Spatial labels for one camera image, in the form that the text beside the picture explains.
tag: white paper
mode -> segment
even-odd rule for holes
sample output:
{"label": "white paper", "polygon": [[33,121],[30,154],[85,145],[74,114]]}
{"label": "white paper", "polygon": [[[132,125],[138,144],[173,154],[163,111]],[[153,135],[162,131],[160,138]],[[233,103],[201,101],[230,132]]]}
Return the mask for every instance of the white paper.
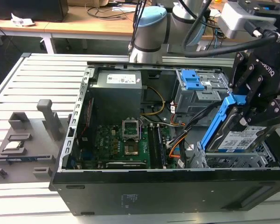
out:
{"label": "white paper", "polygon": [[12,13],[11,13],[11,17],[12,17],[11,21],[13,22],[13,24],[18,27],[35,25],[35,23],[32,21],[32,19],[22,19],[22,18],[15,16]]}
{"label": "white paper", "polygon": [[221,15],[221,13],[219,12],[219,10],[212,8],[210,10],[210,16],[211,17],[219,17]]}

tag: cable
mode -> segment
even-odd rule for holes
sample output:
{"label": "cable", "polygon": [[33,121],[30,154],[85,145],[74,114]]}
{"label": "cable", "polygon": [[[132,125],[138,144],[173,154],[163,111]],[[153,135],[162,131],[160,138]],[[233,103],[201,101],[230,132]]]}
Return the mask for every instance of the cable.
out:
{"label": "cable", "polygon": [[144,0],[144,3],[143,3],[143,6],[139,8],[139,11],[141,10],[139,16],[137,16],[137,21],[135,23],[135,26],[134,26],[134,30],[133,30],[133,35],[132,35],[132,39],[131,39],[131,45],[132,47],[134,47],[134,41],[135,41],[135,37],[136,37],[136,33],[137,33],[137,30],[138,30],[138,25],[139,25],[139,22],[140,22],[140,19],[142,17],[142,14],[143,14],[143,11],[144,11],[144,8],[146,6],[146,1],[147,0]]}
{"label": "cable", "polygon": [[185,139],[187,135],[183,136],[171,149],[170,153],[169,153],[169,157],[172,158],[172,157],[177,157],[177,158],[180,158],[179,155],[172,155],[173,151],[175,150],[176,146],[182,141]]}
{"label": "cable", "polygon": [[162,100],[162,107],[161,107],[161,109],[160,109],[159,111],[157,111],[157,112],[153,112],[153,113],[141,113],[140,115],[156,115],[156,114],[161,113],[161,112],[164,110],[164,108],[165,108],[165,101],[164,101],[164,98],[163,98],[162,95],[161,95],[157,90],[155,90],[153,87],[148,86],[147,88],[148,88],[148,89],[152,89],[156,94],[159,95],[159,97],[160,97],[161,100]]}
{"label": "cable", "polygon": [[156,122],[156,121],[153,121],[151,119],[149,119],[148,117],[146,117],[145,115],[142,115],[142,117],[147,120],[148,122],[151,122],[151,123],[155,123],[155,124],[160,124],[160,125],[167,125],[167,126],[170,126],[170,127],[176,127],[175,125],[171,125],[171,124],[167,124],[165,122]]}
{"label": "cable", "polygon": [[14,45],[15,48],[17,48],[17,50],[18,50],[20,53],[22,53],[22,51],[15,45],[15,43],[9,38],[9,36],[7,36],[7,35],[3,32],[3,30],[2,30],[1,28],[0,28],[0,31],[3,33],[4,36],[6,36],[6,37],[10,40],[10,42]]}
{"label": "cable", "polygon": [[176,137],[175,139],[172,139],[171,141],[168,142],[168,146],[173,145],[175,142],[177,142],[179,139],[181,139],[184,135],[187,135],[189,130],[192,128],[192,126],[197,124],[197,122],[199,120],[204,118],[211,110],[213,110],[214,108],[220,106],[221,104],[222,104],[222,101],[218,101],[218,102],[212,103],[212,104],[208,105],[206,108],[204,108],[203,110],[201,110],[199,113],[195,114],[186,123],[186,125],[183,127],[182,133],[178,137]]}
{"label": "cable", "polygon": [[[84,8],[87,12],[88,15],[92,16],[92,17],[95,17],[95,18],[98,18],[98,19],[101,19],[101,20],[109,20],[109,21],[113,21],[113,20],[122,20],[122,19],[125,19],[124,17],[121,17],[122,15],[124,15],[128,20],[132,21],[130,18],[127,17],[127,14],[130,14],[132,12],[123,12],[119,7],[117,9],[119,9],[121,12],[121,14],[116,14],[116,15],[109,15],[109,16],[98,16],[97,14],[98,13],[105,13],[105,12],[108,12],[110,10],[113,10],[112,9],[108,9],[106,11],[100,11],[97,7],[90,7],[89,9],[86,8],[87,4],[89,2],[86,2],[85,5],[84,5]],[[89,11],[96,8],[97,12],[95,14],[92,14],[90,13]]]}
{"label": "cable", "polygon": [[173,114],[171,115],[171,118],[170,118],[170,122],[171,122],[170,124],[179,126],[178,123],[174,123],[174,121],[173,121],[174,116],[175,116],[175,114],[173,113]]}
{"label": "cable", "polygon": [[185,54],[185,57],[209,57],[209,56],[215,56],[215,55],[222,55],[222,54],[227,54],[227,53],[232,53],[232,52],[237,52],[237,51],[242,51],[242,50],[248,50],[248,49],[253,49],[257,47],[261,47],[263,45],[275,42],[278,39],[277,33],[271,31],[271,30],[266,30],[263,33],[263,38],[255,40],[255,41],[250,41],[246,43],[240,43],[236,45],[231,45],[231,46],[226,46],[223,48],[217,48],[217,49],[212,49],[212,50],[207,50],[207,51],[196,51],[196,52],[187,52],[186,47],[188,40],[190,36],[193,34],[195,28],[197,27],[199,21],[201,21],[203,14],[205,10],[208,8],[210,5],[211,0],[207,0],[207,3],[204,4],[199,16],[193,23],[192,27],[186,34],[186,37],[184,38],[182,42],[182,50]]}
{"label": "cable", "polygon": [[[185,10],[194,18],[197,20],[197,16],[191,11],[191,9],[189,9],[189,7],[184,3],[183,0],[178,0],[181,5],[185,8]],[[218,28],[218,26],[215,26],[215,25],[211,25],[203,20],[201,20],[201,23],[207,27],[210,27],[210,28]]]}

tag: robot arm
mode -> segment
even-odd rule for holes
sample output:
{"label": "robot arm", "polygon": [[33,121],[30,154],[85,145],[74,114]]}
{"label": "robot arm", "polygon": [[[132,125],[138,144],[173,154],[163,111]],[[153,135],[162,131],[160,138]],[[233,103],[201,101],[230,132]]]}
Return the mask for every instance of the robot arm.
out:
{"label": "robot arm", "polygon": [[[188,0],[186,5],[190,7],[191,2]],[[209,4],[207,0],[196,19],[190,18],[178,5],[172,14],[158,22],[141,26],[130,62],[161,63],[161,44],[180,43],[184,36],[185,50],[189,40],[201,37],[200,21]],[[277,99],[280,95],[280,4],[230,1],[225,4],[218,24],[227,37],[249,42],[205,52],[185,52],[185,56],[205,57],[256,49],[250,55],[236,54],[229,81],[231,93],[199,145],[206,152],[248,152],[280,125],[280,99]]]}
{"label": "robot arm", "polygon": [[[187,0],[185,4],[193,13],[200,12],[203,0]],[[179,3],[172,13],[162,7],[146,7],[135,35],[129,61],[133,63],[162,63],[161,45],[180,44],[195,19]],[[189,45],[199,42],[205,26],[200,24],[188,41]]]}
{"label": "robot arm", "polygon": [[[261,33],[262,27],[272,30],[273,23],[278,37],[250,55],[236,54],[229,77],[231,93],[200,147],[206,152],[249,152],[280,125],[280,4],[239,0],[228,3],[227,8],[219,24],[229,37],[245,36],[247,31],[251,35],[255,30]],[[228,21],[224,13],[232,10],[242,16]]]}

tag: green circuit board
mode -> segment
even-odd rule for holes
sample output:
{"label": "green circuit board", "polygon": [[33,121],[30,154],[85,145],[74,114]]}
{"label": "green circuit board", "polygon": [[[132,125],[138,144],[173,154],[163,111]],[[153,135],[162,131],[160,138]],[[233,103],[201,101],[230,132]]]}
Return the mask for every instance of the green circuit board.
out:
{"label": "green circuit board", "polygon": [[[147,128],[141,127],[141,139],[135,142],[138,145],[137,155],[126,155],[126,142],[122,138],[122,126],[98,126],[95,145],[92,152],[93,161],[138,161],[147,164],[150,168]],[[135,134],[131,128],[126,129],[127,134]],[[96,163],[84,161],[87,168],[97,168]]]}
{"label": "green circuit board", "polygon": [[[135,134],[134,127],[126,126],[125,134]],[[170,139],[170,129],[167,126],[161,128],[163,144]],[[129,145],[136,146],[137,154],[130,154]],[[146,169],[150,169],[150,155],[147,126],[140,127],[140,140],[123,140],[122,125],[99,125],[96,131],[95,144],[93,148],[86,148],[82,152],[83,167],[86,169],[103,168],[98,162],[142,162]]]}

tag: orange wire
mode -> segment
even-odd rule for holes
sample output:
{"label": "orange wire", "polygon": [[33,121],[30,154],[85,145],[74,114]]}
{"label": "orange wire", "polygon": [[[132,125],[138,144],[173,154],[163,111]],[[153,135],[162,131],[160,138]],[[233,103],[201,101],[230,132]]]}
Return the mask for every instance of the orange wire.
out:
{"label": "orange wire", "polygon": [[172,147],[170,153],[169,153],[169,157],[178,157],[180,158],[179,155],[171,155],[175,149],[175,147],[186,137],[187,135],[183,136],[181,139],[179,139],[179,141]]}
{"label": "orange wire", "polygon": [[171,124],[172,125],[178,125],[177,123],[174,123],[173,122],[173,118],[174,118],[175,114],[172,114],[171,118],[170,118],[170,121],[171,121]]}

